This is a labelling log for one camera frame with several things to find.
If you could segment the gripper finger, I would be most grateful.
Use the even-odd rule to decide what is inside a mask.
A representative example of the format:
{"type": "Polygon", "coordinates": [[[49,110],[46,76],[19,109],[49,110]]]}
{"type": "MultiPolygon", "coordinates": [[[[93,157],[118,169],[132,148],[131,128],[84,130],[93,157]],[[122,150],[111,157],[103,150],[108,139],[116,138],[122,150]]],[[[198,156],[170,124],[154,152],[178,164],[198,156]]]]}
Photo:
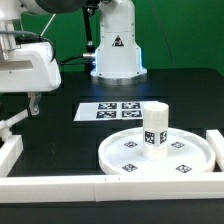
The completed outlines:
{"type": "Polygon", "coordinates": [[[29,110],[30,113],[33,116],[36,116],[39,114],[39,102],[41,100],[42,94],[40,92],[29,92],[28,98],[29,98],[29,110]]]}

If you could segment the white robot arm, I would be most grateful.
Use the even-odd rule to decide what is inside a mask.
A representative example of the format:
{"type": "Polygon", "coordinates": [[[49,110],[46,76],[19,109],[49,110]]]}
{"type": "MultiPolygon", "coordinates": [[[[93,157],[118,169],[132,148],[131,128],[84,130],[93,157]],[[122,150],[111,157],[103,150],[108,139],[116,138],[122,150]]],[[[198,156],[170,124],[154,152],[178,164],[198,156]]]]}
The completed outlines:
{"type": "Polygon", "coordinates": [[[141,48],[135,41],[135,7],[132,0],[0,0],[0,93],[26,92],[30,111],[39,113],[43,92],[61,84],[55,49],[50,41],[30,31],[16,30],[14,23],[24,12],[65,14],[81,9],[85,19],[100,12],[100,44],[84,57],[94,63],[92,80],[125,85],[141,80],[141,48]]]}

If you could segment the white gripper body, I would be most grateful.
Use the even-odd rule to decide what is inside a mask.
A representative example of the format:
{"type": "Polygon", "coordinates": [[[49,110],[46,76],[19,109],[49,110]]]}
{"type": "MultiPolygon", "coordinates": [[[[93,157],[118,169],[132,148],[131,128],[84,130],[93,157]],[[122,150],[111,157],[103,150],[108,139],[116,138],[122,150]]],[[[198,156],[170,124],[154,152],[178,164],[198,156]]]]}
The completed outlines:
{"type": "Polygon", "coordinates": [[[49,43],[22,44],[0,60],[0,92],[46,92],[59,87],[61,76],[49,43]]]}

